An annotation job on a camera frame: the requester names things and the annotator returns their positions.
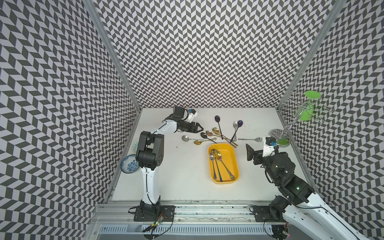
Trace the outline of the green plastic goblet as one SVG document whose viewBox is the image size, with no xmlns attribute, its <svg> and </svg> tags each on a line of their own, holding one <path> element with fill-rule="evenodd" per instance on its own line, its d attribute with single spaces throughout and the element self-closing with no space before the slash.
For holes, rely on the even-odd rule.
<svg viewBox="0 0 384 240">
<path fill-rule="evenodd" d="M 316 91 L 306 91 L 304 93 L 307 100 L 303 103 L 297 103 L 292 101 L 291 99 L 287 99 L 286 102 L 294 103 L 298 106 L 294 118 L 291 122 L 289 122 L 283 130 L 278 131 L 278 135 L 276 137 L 276 144 L 282 147 L 287 146 L 289 143 L 288 140 L 288 131 L 298 122 L 298 121 L 309 121 L 315 111 L 314 104 L 321 98 L 321 94 Z"/>
</svg>

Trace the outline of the rose gold spoon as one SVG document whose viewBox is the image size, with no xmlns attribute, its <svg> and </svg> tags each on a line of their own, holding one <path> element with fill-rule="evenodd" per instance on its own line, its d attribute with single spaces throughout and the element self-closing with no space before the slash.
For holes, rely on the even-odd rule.
<svg viewBox="0 0 384 240">
<path fill-rule="evenodd" d="M 205 133 L 207 134 L 207 136 L 210 136 L 210 137 L 220 137 L 220 138 L 222 137 L 221 135 L 214 134 L 213 132 L 208 131 L 208 130 Z M 230 140 L 228 140 L 225 137 L 223 137 L 223 140 L 227 141 L 229 144 L 231 144 L 235 148 L 238 146 L 236 143 L 231 143 Z"/>
</svg>

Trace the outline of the patterned ceramic plate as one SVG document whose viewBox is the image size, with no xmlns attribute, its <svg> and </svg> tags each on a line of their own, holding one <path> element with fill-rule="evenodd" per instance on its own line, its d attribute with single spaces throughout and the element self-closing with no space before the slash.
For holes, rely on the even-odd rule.
<svg viewBox="0 0 384 240">
<path fill-rule="evenodd" d="M 138 150 L 138 145 L 139 145 L 139 140 L 136 140 L 132 146 L 131 146 L 131 151 L 132 151 L 132 154 L 136 154 L 137 150 Z"/>
</svg>

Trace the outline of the silver spoon upright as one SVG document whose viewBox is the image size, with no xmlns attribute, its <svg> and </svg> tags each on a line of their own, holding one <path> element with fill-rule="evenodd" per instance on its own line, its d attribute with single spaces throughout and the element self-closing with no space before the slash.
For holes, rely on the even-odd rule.
<svg viewBox="0 0 384 240">
<path fill-rule="evenodd" d="M 235 133 L 234 133 L 234 135 L 233 135 L 233 137 L 232 137 L 232 142 L 236 141 L 236 132 L 237 132 L 238 127 L 239 127 L 237 121 L 235 121 L 235 122 L 233 123 L 233 127 L 234 127 L 234 129 L 235 129 Z"/>
</svg>

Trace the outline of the silver spoon ornate handle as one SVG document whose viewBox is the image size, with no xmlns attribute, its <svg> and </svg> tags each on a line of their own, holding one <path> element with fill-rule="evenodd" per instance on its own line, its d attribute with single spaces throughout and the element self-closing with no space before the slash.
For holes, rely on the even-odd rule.
<svg viewBox="0 0 384 240">
<path fill-rule="evenodd" d="M 216 175 L 215 166 L 214 166 L 215 155 L 213 153 L 210 153 L 209 158 L 210 158 L 210 161 L 212 162 L 213 178 L 216 181 L 217 180 L 217 175 Z"/>
</svg>

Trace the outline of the blue patterned bowl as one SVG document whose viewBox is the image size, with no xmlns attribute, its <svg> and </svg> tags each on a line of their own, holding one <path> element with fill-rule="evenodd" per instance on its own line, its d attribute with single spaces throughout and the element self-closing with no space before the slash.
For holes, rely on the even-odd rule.
<svg viewBox="0 0 384 240">
<path fill-rule="evenodd" d="M 121 162 L 121 171 L 125 174 L 131 174 L 136 172 L 140 167 L 138 161 L 136 161 L 136 155 L 131 154 L 125 157 Z"/>
</svg>

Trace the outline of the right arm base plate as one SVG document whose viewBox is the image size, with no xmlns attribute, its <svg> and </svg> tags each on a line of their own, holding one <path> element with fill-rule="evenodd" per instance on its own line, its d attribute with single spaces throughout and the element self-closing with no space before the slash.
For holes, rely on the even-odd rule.
<svg viewBox="0 0 384 240">
<path fill-rule="evenodd" d="M 266 222 L 284 222 L 283 212 L 269 206 L 251 206 L 252 214 L 257 223 Z"/>
</svg>

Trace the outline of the aluminium rail frame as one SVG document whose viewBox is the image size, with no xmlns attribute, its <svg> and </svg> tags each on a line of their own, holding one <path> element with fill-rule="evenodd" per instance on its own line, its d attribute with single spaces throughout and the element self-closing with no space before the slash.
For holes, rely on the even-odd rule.
<svg viewBox="0 0 384 240">
<path fill-rule="evenodd" d="M 136 206 L 128 201 L 96 207 L 84 239 L 312 239 L 285 221 L 257 223 L 250 207 L 267 203 L 165 202 L 164 206 L 176 207 L 172 222 L 164 222 L 163 214 L 154 222 L 134 222 Z"/>
</svg>

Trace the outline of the chrome cup holder rack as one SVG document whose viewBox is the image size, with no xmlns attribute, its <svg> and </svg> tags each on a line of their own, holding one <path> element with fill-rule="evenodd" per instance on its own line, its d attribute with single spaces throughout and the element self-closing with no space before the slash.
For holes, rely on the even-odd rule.
<svg viewBox="0 0 384 240">
<path fill-rule="evenodd" d="M 290 102 L 295 105 L 296 110 L 294 110 L 293 119 L 288 122 L 282 130 L 273 129 L 269 132 L 269 136 L 267 137 L 268 146 L 273 146 L 274 148 L 277 146 L 287 147 L 290 144 L 288 133 L 297 122 L 306 122 L 310 120 L 321 122 L 321 115 L 332 113 L 334 111 L 331 107 L 323 106 L 321 108 L 316 108 L 316 105 L 322 98 L 321 93 L 317 91 L 306 91 L 304 96 L 305 100 L 302 103 L 295 102 L 291 99 L 287 99 L 284 102 L 284 104 Z"/>
</svg>

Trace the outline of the black spoon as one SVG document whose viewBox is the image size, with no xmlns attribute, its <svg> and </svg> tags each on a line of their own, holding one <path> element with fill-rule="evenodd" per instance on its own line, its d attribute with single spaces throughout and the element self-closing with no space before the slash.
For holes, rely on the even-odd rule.
<svg viewBox="0 0 384 240">
<path fill-rule="evenodd" d="M 206 133 L 201 132 L 200 135 L 203 139 L 209 140 L 215 144 L 217 143 L 214 139 L 210 139 Z"/>
</svg>

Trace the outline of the yellow storage box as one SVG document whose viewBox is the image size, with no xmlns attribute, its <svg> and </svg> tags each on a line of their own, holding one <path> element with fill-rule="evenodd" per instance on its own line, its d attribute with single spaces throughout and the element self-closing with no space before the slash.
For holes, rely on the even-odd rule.
<svg viewBox="0 0 384 240">
<path fill-rule="evenodd" d="M 221 158 L 211 158 L 210 154 L 216 150 Z M 210 177 L 215 184 L 232 184 L 239 177 L 239 167 L 236 159 L 235 149 L 228 143 L 212 144 L 208 148 L 208 162 Z"/>
</svg>

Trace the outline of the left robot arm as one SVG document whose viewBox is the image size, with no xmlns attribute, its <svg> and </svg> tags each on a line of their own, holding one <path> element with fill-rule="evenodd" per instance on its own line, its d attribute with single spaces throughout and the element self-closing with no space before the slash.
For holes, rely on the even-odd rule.
<svg viewBox="0 0 384 240">
<path fill-rule="evenodd" d="M 139 163 L 144 180 L 144 194 L 140 207 L 157 213 L 160 208 L 160 191 L 158 187 L 159 167 L 164 159 L 166 135 L 180 132 L 199 133 L 204 128 L 193 119 L 197 116 L 194 109 L 174 107 L 173 113 L 166 117 L 161 125 L 151 131 L 140 134 L 136 161 Z"/>
</svg>

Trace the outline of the gold bowl ornate spoon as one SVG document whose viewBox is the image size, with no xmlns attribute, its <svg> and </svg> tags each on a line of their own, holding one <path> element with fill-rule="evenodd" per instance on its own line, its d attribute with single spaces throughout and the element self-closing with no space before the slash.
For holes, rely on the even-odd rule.
<svg viewBox="0 0 384 240">
<path fill-rule="evenodd" d="M 216 152 L 217 152 L 217 155 L 218 155 L 218 161 L 220 161 L 224 165 L 225 169 L 227 170 L 227 173 L 229 174 L 230 179 L 231 180 L 235 180 L 235 176 L 231 173 L 231 171 L 224 164 L 224 162 L 222 160 L 222 154 L 219 151 L 216 151 Z"/>
</svg>

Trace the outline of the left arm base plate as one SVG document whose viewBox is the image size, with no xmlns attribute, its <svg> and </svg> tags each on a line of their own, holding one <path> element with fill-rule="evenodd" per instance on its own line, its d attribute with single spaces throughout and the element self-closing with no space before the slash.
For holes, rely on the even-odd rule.
<svg viewBox="0 0 384 240">
<path fill-rule="evenodd" d="M 161 214 L 164 222 L 172 222 L 175 215 L 175 206 L 138 206 L 134 214 L 134 222 L 154 222 Z"/>
</svg>

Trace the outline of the purple spoon right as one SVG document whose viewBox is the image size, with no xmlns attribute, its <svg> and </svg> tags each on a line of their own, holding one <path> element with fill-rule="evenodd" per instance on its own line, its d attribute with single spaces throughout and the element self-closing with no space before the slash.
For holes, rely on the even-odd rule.
<svg viewBox="0 0 384 240">
<path fill-rule="evenodd" d="M 235 133 L 233 134 L 230 142 L 232 143 L 233 141 L 236 141 L 236 134 L 237 134 L 237 131 L 238 129 L 243 125 L 243 121 L 242 120 L 239 120 L 239 121 L 235 121 L 234 124 L 233 124 L 233 127 L 235 128 Z"/>
</svg>

